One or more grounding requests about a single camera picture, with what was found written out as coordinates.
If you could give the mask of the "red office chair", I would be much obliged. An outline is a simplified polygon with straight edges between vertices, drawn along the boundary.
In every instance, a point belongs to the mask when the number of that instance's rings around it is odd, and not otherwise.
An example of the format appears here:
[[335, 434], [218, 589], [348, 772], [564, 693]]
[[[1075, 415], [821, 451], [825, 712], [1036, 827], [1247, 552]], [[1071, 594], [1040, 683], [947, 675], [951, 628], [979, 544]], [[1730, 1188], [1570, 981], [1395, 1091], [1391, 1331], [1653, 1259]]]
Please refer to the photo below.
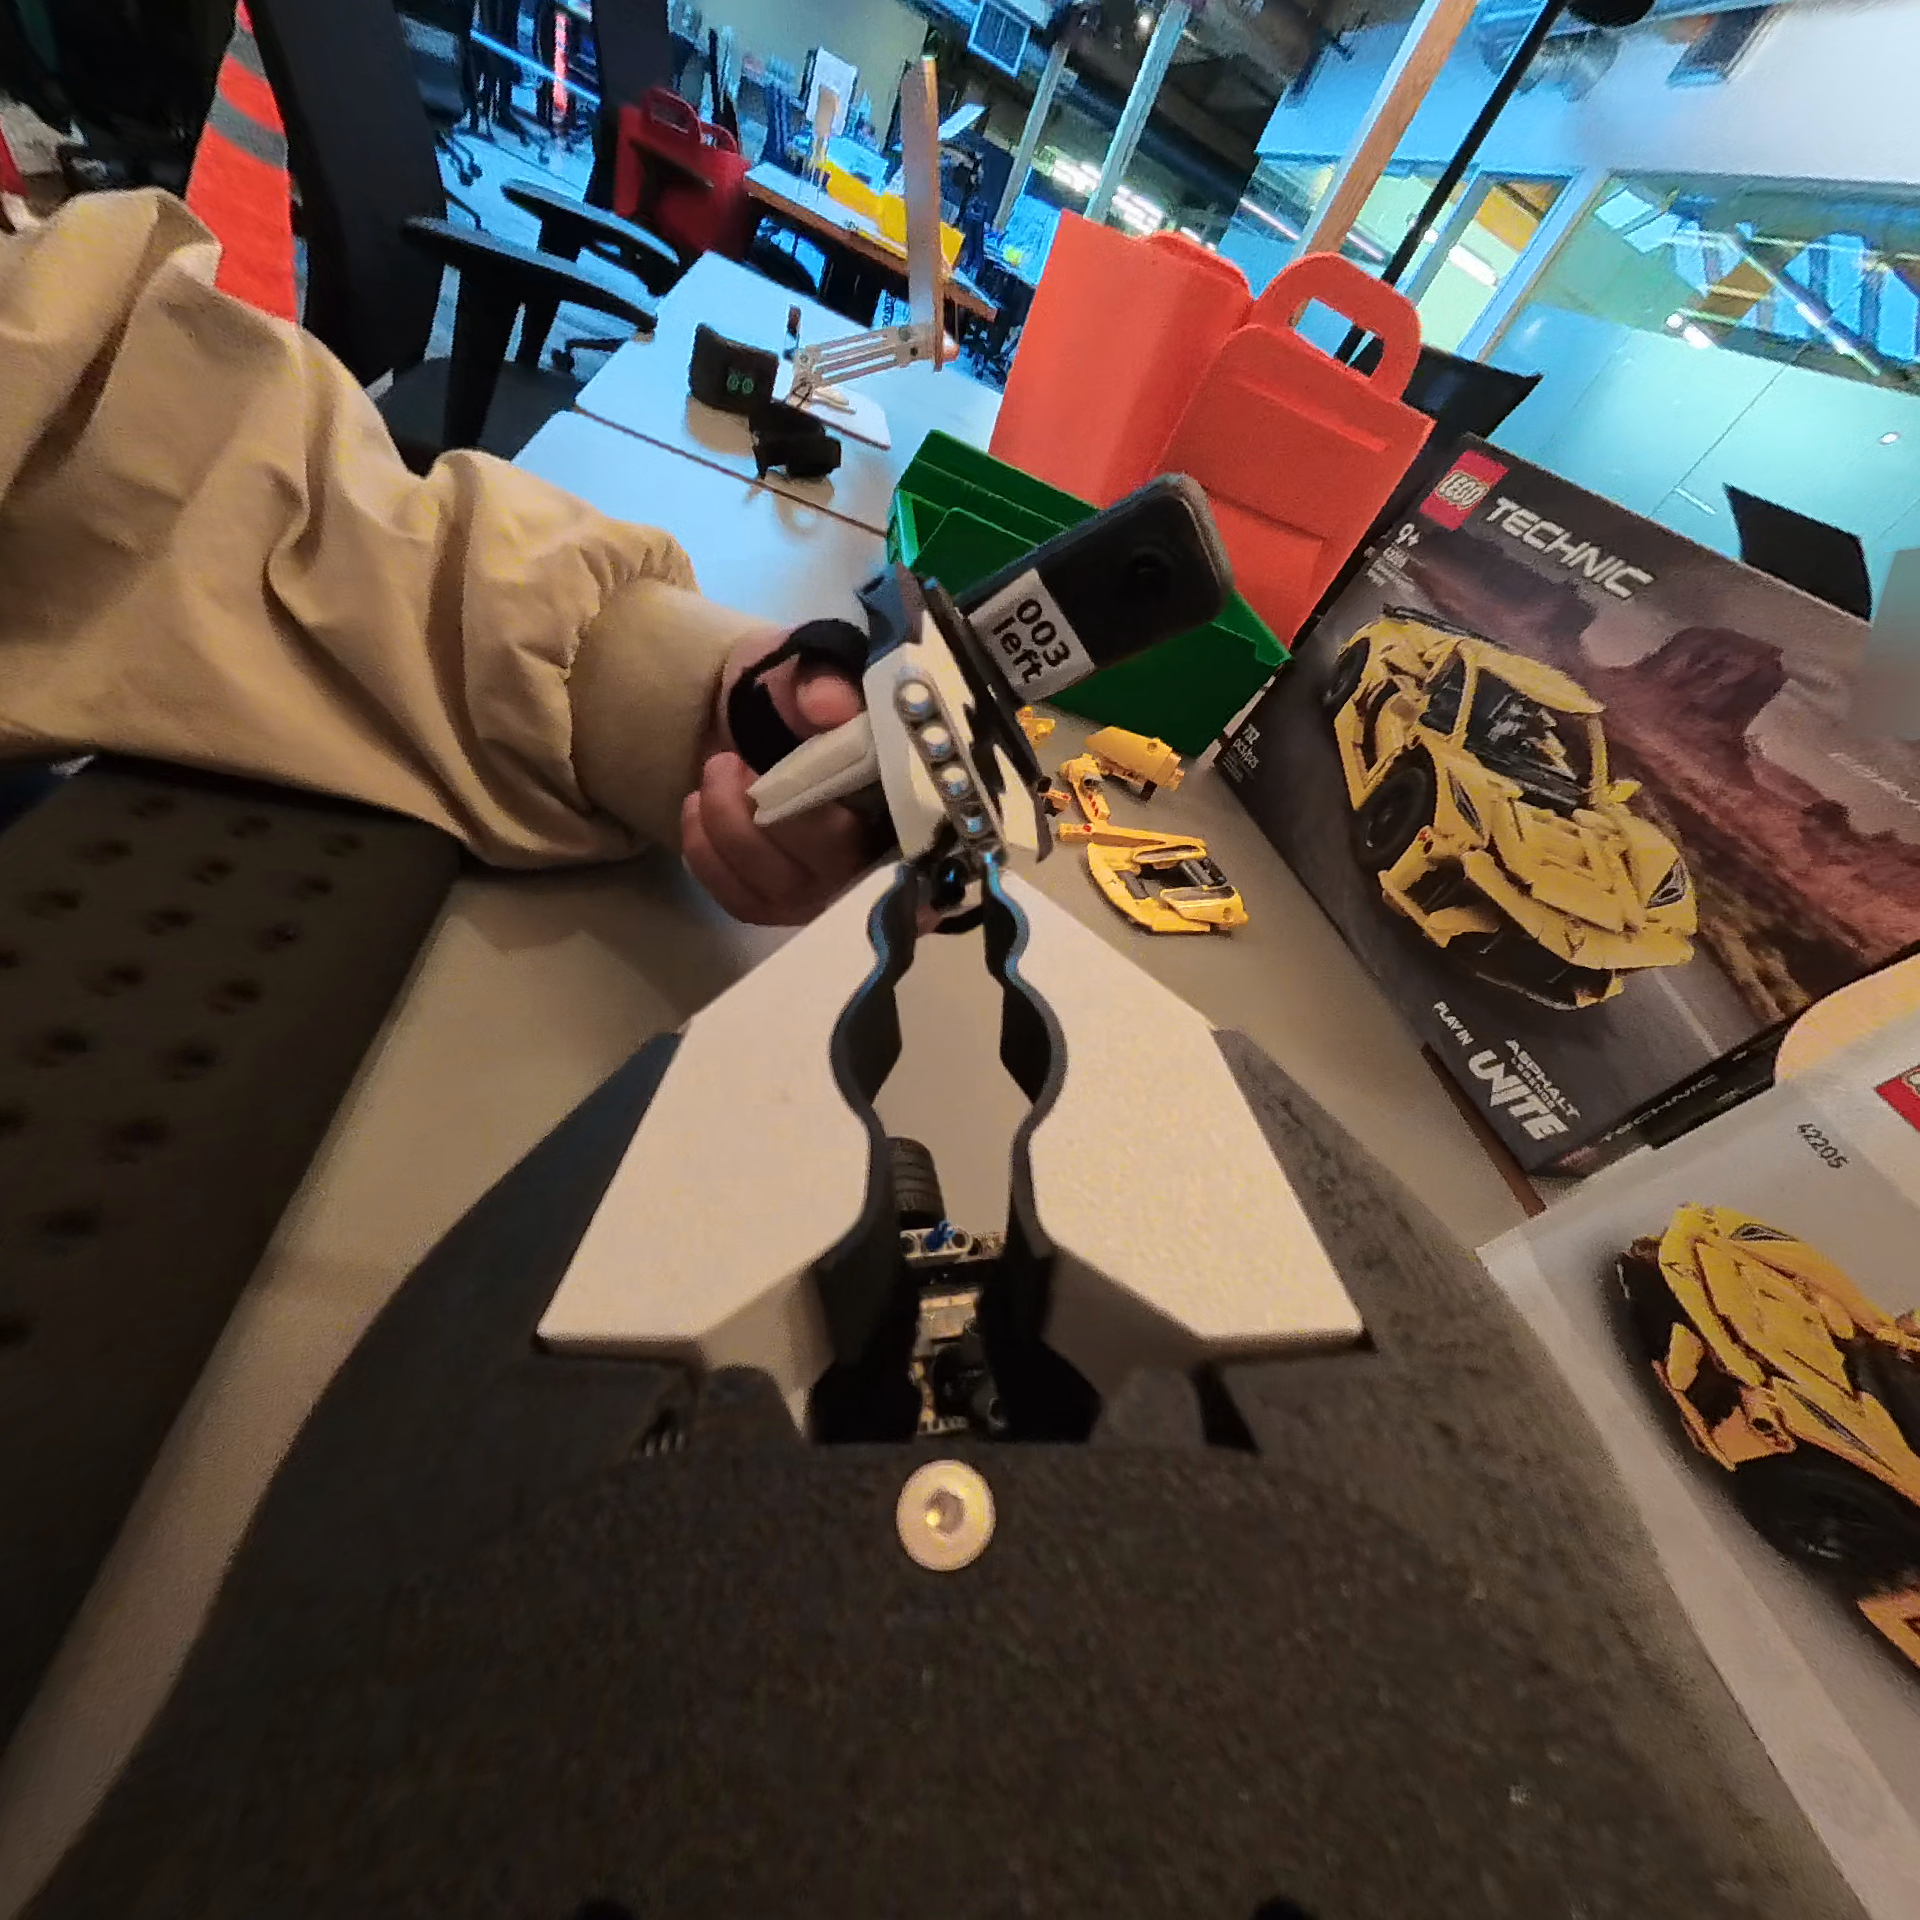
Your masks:
[[748, 174], [737, 135], [673, 86], [648, 86], [618, 111], [612, 212], [681, 258], [748, 258], [756, 229]]

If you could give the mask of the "red plastic carry case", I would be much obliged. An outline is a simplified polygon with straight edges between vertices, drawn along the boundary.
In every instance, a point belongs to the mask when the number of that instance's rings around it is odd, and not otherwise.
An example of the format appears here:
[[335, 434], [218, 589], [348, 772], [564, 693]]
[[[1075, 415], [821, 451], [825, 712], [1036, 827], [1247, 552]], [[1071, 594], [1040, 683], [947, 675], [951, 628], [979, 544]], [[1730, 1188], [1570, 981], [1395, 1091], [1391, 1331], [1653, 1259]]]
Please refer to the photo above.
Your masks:
[[1344, 255], [1300, 255], [1253, 294], [1179, 234], [1068, 210], [993, 454], [1097, 508], [1188, 475], [1239, 594], [1295, 642], [1432, 434], [1405, 402], [1419, 348], [1415, 307]]

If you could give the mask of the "person's left forearm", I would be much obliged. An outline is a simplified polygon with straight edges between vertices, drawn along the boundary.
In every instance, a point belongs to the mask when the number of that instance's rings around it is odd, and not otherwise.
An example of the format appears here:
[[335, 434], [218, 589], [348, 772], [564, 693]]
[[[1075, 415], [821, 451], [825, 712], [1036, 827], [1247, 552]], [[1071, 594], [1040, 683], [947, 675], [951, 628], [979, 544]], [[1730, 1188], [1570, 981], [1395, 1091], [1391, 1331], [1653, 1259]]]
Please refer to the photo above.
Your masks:
[[413, 474], [159, 192], [3, 246], [5, 760], [114, 754], [389, 810], [506, 869], [752, 844], [755, 623], [681, 544], [476, 451]]

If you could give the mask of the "grey car instruction booklet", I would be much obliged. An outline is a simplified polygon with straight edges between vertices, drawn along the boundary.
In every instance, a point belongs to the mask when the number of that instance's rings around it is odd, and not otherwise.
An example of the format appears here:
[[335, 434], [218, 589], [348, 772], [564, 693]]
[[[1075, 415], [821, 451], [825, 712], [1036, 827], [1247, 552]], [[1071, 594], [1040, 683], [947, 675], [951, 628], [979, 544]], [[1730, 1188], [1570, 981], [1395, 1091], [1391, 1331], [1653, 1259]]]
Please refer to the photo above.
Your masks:
[[1915, 1018], [1479, 1253], [1868, 1916], [1917, 1916]]

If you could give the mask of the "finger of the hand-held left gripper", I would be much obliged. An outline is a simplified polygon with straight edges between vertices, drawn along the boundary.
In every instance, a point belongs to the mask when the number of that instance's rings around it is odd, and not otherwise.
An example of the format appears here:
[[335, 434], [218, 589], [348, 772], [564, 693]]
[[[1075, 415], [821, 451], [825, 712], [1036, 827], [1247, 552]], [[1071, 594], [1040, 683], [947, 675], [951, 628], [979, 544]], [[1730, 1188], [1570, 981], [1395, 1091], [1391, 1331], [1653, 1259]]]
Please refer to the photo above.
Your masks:
[[991, 804], [999, 815], [1001, 853], [997, 853], [997, 856], [1001, 856], [1012, 844], [1007, 829], [1007, 787], [1010, 781], [1010, 760], [1007, 760], [1001, 751], [1001, 733], [997, 731], [999, 715], [987, 694], [972, 685], [963, 658], [953, 648], [953, 642], [938, 614], [912, 614], [900, 642], [874, 663], [874, 742], [881, 766], [881, 789], [892, 820], [896, 826], [890, 802], [900, 802], [906, 798], [906, 779], [900, 772], [903, 741], [899, 719], [895, 719], [895, 690], [896, 680], [907, 670], [931, 675], [947, 701], [955, 709]]

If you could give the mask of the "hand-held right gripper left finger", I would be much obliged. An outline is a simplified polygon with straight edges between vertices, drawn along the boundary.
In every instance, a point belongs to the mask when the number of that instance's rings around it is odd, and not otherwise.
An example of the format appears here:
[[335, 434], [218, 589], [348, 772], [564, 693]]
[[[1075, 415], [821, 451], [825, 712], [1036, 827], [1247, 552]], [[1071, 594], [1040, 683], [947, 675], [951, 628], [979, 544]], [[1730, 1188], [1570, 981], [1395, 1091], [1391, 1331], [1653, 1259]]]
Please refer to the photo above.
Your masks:
[[755, 1370], [810, 1424], [834, 1357], [812, 1274], [858, 1228], [874, 1170], [874, 1096], [842, 1088], [832, 1034], [900, 879], [858, 879], [684, 1023], [537, 1320], [547, 1350]]

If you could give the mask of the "black device green display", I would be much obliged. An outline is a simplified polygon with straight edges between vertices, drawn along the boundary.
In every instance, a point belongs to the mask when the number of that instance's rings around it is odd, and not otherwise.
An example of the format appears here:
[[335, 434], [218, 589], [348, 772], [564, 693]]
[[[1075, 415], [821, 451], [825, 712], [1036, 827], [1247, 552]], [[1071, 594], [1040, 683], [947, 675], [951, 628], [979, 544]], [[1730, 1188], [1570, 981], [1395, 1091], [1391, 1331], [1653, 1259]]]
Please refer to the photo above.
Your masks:
[[727, 415], [756, 415], [777, 402], [780, 351], [740, 342], [701, 322], [691, 335], [689, 395]]

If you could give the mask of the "yellow plastic bin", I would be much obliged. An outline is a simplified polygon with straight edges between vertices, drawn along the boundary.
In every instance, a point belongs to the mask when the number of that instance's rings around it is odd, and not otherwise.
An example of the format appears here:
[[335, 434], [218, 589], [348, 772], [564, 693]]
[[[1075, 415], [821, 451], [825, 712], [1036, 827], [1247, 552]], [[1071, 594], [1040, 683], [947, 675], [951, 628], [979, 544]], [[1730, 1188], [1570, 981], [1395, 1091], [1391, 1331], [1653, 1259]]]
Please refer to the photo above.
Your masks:
[[881, 229], [881, 239], [892, 251], [906, 254], [907, 220], [903, 192], [887, 187], [879, 189], [861, 176], [836, 165], [832, 158], [823, 160], [821, 170], [823, 192], [842, 208], [851, 208], [861, 220]]

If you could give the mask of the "grey brick beam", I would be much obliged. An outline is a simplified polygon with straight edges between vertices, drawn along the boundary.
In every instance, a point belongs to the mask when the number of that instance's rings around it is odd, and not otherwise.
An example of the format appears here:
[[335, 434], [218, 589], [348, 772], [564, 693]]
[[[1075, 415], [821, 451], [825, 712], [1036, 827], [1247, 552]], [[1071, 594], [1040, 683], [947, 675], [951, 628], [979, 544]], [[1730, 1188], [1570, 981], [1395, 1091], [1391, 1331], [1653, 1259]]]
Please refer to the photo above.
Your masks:
[[900, 853], [927, 870], [947, 856], [983, 869], [1001, 853], [1001, 822], [955, 709], [931, 675], [907, 670], [896, 680], [895, 719], [903, 741], [903, 800], [890, 807]]

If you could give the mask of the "wooden desk lamp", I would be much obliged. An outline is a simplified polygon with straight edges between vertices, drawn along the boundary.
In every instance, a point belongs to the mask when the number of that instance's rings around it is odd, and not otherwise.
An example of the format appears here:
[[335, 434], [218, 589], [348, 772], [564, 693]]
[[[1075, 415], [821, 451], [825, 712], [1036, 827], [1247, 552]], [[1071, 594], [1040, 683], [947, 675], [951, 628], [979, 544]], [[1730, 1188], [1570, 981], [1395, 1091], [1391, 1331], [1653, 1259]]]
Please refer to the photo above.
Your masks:
[[872, 395], [879, 378], [899, 370], [941, 372], [951, 364], [949, 308], [953, 274], [944, 244], [941, 139], [938, 64], [912, 62], [899, 85], [900, 167], [896, 174], [900, 221], [892, 235], [879, 212], [861, 212], [832, 198], [825, 176], [786, 176], [777, 167], [748, 174], [749, 198], [767, 218], [812, 237], [816, 246], [842, 244], [842, 258], [858, 270], [895, 271], [903, 283], [903, 320], [849, 330], [842, 320], [810, 325], [793, 308], [783, 348], [776, 394], [829, 430], [876, 451], [895, 445], [895, 424]]

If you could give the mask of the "dark printed car set box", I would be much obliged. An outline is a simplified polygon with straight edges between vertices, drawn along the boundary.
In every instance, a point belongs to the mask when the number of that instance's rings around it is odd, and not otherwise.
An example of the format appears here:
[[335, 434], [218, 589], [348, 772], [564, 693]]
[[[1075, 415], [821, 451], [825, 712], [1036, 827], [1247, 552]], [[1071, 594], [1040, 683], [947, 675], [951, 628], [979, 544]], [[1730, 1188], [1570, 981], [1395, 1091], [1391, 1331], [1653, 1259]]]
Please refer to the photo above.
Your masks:
[[1577, 1176], [1915, 954], [1915, 742], [1853, 719], [1868, 638], [1459, 439], [1218, 767], [1504, 1152]]

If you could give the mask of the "yellow black brick car chassis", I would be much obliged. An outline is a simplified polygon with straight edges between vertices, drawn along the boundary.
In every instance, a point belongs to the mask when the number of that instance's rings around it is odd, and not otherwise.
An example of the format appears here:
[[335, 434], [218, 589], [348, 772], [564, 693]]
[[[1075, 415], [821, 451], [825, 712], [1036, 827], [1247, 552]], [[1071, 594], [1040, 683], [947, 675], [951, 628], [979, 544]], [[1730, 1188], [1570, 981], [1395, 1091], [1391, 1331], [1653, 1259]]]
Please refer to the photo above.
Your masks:
[[931, 1150], [887, 1140], [895, 1172], [899, 1259], [917, 1302], [907, 1376], [919, 1389], [919, 1438], [1007, 1436], [999, 1383], [979, 1331], [979, 1299], [1001, 1259], [1003, 1230], [977, 1232], [949, 1215]]

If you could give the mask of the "black office chair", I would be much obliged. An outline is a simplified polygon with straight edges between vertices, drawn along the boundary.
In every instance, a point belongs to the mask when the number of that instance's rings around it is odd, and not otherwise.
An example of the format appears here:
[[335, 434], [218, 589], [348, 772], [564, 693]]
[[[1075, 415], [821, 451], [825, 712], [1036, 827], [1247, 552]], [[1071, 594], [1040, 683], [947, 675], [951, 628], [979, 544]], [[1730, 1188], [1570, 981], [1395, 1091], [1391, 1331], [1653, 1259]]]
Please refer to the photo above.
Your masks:
[[549, 180], [501, 197], [537, 221], [522, 243], [449, 218], [436, 141], [394, 7], [249, 4], [288, 139], [304, 230], [304, 330], [361, 381], [423, 474], [452, 447], [511, 459], [584, 381], [547, 364], [564, 303], [650, 335], [648, 294], [680, 268], [650, 230]]

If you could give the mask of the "green plastic bin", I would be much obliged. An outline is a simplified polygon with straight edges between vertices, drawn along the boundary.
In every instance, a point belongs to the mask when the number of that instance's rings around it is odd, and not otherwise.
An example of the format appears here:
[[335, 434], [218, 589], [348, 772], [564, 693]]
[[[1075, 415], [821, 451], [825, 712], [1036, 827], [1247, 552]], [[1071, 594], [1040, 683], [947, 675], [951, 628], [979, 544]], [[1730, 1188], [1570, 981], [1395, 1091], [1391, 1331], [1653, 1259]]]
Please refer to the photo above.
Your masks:
[[[975, 589], [1095, 508], [1036, 475], [932, 430], [896, 483], [887, 555], [949, 592]], [[1241, 598], [1051, 696], [1066, 712], [1167, 741], [1185, 757], [1210, 748], [1281, 672], [1287, 646]]]

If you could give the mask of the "large yellow car panel assembly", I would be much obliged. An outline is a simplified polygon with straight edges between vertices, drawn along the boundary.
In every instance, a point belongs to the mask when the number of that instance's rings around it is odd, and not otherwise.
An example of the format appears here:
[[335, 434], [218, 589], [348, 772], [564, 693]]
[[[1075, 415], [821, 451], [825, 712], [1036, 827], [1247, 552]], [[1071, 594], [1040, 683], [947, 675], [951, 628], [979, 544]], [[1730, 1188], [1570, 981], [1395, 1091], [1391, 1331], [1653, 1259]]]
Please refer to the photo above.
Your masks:
[[1199, 834], [1097, 822], [1087, 829], [1089, 876], [1108, 908], [1167, 938], [1235, 932], [1249, 910]]

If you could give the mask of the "grey desk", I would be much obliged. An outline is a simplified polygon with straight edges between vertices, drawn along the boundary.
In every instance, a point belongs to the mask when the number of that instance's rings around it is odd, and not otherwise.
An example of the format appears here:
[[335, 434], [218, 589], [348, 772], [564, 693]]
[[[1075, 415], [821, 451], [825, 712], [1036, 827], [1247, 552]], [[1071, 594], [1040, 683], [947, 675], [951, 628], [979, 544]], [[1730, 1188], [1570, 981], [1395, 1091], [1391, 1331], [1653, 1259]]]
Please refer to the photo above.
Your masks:
[[[851, 611], [883, 562], [895, 468], [852, 519], [584, 415], [522, 464], [597, 510], [666, 527], [723, 605], [773, 622]], [[1163, 802], [1253, 910], [1227, 940], [1137, 940], [1061, 854], [1037, 884], [1218, 1027], [1243, 1031], [1468, 1251], [1536, 1199], [1237, 798], [1191, 766]], [[299, 1421], [413, 1264], [655, 1034], [773, 954], [673, 856], [463, 877], [381, 1029], [133, 1518], [5, 1755], [5, 1916], [49, 1878], [143, 1740]], [[903, 1059], [879, 1096], [923, 1140], [972, 1228], [1007, 1219], [1017, 1091], [977, 951], [921, 949], [900, 987]]]

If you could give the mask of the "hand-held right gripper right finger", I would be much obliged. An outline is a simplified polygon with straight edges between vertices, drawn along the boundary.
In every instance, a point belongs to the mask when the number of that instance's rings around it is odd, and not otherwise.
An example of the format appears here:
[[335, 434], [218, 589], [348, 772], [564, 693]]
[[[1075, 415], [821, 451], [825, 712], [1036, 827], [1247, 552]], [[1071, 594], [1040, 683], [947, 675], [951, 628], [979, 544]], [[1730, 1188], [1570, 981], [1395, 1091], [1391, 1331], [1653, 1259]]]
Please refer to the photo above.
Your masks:
[[980, 1301], [1009, 1406], [1359, 1347], [1361, 1310], [1211, 1022], [1012, 872], [987, 876], [980, 938], [1026, 1100]]

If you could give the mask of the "black mesh chair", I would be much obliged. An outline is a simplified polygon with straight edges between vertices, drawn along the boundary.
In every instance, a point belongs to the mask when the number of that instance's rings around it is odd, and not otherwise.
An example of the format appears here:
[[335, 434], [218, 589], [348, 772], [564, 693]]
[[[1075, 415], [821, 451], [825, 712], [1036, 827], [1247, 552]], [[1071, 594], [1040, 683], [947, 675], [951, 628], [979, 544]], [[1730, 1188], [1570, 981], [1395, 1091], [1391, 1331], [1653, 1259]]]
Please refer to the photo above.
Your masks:
[[463, 853], [372, 807], [93, 759], [3, 859], [9, 1743]]

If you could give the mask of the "black pole round disc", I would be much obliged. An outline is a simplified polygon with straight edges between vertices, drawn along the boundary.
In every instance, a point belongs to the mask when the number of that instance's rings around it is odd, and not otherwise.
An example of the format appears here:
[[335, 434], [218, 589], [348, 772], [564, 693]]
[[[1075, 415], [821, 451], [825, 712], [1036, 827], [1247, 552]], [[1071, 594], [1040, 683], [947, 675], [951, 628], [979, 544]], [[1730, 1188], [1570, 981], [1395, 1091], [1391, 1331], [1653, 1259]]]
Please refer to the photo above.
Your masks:
[[1475, 357], [1524, 254], [1568, 192], [1540, 160], [1491, 163], [1504, 116], [1538, 92], [1594, 92], [1651, 4], [1419, 4], [1304, 251], [1348, 255], [1417, 314], [1424, 346]]

